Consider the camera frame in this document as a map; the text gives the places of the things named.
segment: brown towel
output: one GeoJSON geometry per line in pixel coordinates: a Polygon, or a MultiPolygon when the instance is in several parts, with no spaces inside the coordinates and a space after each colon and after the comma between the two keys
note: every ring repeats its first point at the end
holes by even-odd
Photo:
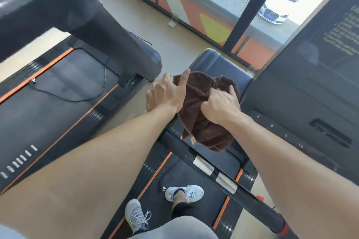
{"type": "MultiPolygon", "coordinates": [[[[181,75],[173,77],[173,83],[178,86],[181,75]]],[[[196,141],[207,146],[212,151],[225,150],[233,141],[233,136],[222,126],[210,122],[201,112],[201,104],[209,98],[211,87],[229,93],[232,85],[240,99],[236,84],[224,76],[212,78],[202,72],[191,72],[188,77],[187,91],[182,109],[178,113],[185,129],[183,139],[192,135],[196,141]]]]}

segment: floor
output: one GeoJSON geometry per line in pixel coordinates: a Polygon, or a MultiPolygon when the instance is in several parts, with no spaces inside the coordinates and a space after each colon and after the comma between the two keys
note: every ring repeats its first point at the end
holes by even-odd
{"type": "MultiPolygon", "coordinates": [[[[173,75],[182,73],[202,51],[212,48],[209,43],[180,25],[174,28],[168,27],[170,19],[141,0],[101,1],[124,28],[153,44],[162,57],[163,73],[170,72],[173,75]]],[[[67,33],[51,29],[31,42],[0,64],[0,81],[14,74],[66,36],[68,36],[67,33]]],[[[231,58],[228,57],[228,59],[240,66],[231,58]]],[[[146,89],[147,87],[142,89],[97,135],[146,112],[146,89]]],[[[269,206],[274,206],[260,177],[255,181],[252,192],[263,196],[269,206]]],[[[232,238],[276,238],[276,235],[244,210],[232,238]]]]}

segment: treadmill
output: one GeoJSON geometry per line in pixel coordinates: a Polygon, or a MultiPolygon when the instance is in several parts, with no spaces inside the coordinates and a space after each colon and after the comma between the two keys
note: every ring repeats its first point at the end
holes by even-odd
{"type": "Polygon", "coordinates": [[[99,0],[0,0],[0,62],[51,28],[71,35],[0,83],[0,194],[76,148],[162,69],[99,0]]]}
{"type": "MultiPolygon", "coordinates": [[[[358,36],[359,0],[325,0],[255,77],[213,49],[190,68],[235,81],[244,113],[359,185],[358,36]]],[[[150,229],[168,222],[172,204],[163,191],[187,184],[203,187],[198,218],[220,239],[231,237],[243,208],[272,232],[296,238],[280,214],[250,193],[257,171],[237,141],[212,152],[182,140],[182,130],[175,117],[161,133],[101,239],[132,235],[124,219],[132,198],[152,211],[150,229]]]]}

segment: white sneaker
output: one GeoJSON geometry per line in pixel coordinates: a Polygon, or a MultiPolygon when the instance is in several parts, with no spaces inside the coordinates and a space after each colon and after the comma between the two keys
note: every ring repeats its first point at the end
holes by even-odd
{"type": "Polygon", "coordinates": [[[177,190],[182,190],[185,192],[186,199],[189,203],[199,201],[203,195],[204,191],[202,187],[198,185],[188,185],[187,187],[169,187],[166,189],[165,197],[168,201],[173,201],[173,194],[177,190]]]}
{"type": "Polygon", "coordinates": [[[148,220],[151,218],[151,212],[143,215],[141,204],[137,199],[130,200],[125,208],[125,218],[132,229],[132,233],[137,232],[139,229],[148,230],[148,220]]]}

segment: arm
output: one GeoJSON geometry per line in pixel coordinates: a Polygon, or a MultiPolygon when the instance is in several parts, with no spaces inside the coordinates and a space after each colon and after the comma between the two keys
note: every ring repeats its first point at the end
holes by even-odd
{"type": "Polygon", "coordinates": [[[101,237],[148,152],[182,108],[189,70],[147,92],[148,114],[74,149],[0,197],[0,223],[28,238],[101,237]]]}
{"type": "Polygon", "coordinates": [[[240,143],[293,231],[301,239],[357,238],[359,187],[255,123],[233,93],[213,90],[202,112],[240,143]]]}

